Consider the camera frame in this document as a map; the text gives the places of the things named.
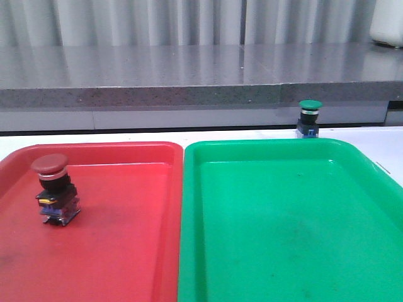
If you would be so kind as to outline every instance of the gray countertop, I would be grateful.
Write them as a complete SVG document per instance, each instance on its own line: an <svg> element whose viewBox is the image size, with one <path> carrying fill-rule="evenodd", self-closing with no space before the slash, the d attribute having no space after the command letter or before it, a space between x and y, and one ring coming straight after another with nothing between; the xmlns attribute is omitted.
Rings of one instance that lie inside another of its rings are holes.
<svg viewBox="0 0 403 302"><path fill-rule="evenodd" d="M322 123L379 123L388 102L402 98L402 80L403 50L372 43L3 47L0 131L18 131L13 114L54 111L80 113L82 120L88 113L93 121L76 129L136 128L118 121L135 112L144 117L146 111L167 110L231 110L218 126L290 124L298 101L307 98L325 104ZM262 109L266 117L242 121L245 111ZM105 124L109 113L125 117ZM166 127L215 125L211 119L192 124L189 116Z"/></svg>

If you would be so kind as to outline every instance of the red tray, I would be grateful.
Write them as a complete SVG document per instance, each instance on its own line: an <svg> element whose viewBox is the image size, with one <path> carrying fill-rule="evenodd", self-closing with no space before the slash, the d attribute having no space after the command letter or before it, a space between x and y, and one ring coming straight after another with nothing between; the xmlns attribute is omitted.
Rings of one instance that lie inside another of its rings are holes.
<svg viewBox="0 0 403 302"><path fill-rule="evenodd" d="M30 164L63 153L81 212L42 223ZM183 150L36 145L0 162L0 301L176 301Z"/></svg>

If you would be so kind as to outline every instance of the red button cap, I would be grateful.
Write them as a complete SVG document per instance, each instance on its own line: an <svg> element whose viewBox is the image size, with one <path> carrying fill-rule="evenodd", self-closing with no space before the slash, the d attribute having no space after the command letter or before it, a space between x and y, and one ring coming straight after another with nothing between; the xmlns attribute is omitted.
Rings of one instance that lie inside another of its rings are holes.
<svg viewBox="0 0 403 302"><path fill-rule="evenodd" d="M49 154L36 159L31 168L39 174L54 174L67 166L68 162L69 158L64 154Z"/></svg>

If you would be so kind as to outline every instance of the green push button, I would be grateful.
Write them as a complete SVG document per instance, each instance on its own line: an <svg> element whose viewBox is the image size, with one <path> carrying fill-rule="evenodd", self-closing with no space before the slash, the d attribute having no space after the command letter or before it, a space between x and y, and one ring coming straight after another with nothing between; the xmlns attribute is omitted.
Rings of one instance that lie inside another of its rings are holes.
<svg viewBox="0 0 403 302"><path fill-rule="evenodd" d="M299 102L300 107L307 110L318 110L323 106L322 102L316 101L314 99L304 99Z"/></svg>

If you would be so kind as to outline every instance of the green tray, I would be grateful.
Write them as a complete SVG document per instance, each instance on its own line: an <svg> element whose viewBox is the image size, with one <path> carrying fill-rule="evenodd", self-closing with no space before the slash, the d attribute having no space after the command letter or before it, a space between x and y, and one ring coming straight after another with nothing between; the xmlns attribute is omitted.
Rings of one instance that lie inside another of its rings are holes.
<svg viewBox="0 0 403 302"><path fill-rule="evenodd" d="M402 231L403 189L348 143L195 143L179 302L402 302Z"/></svg>

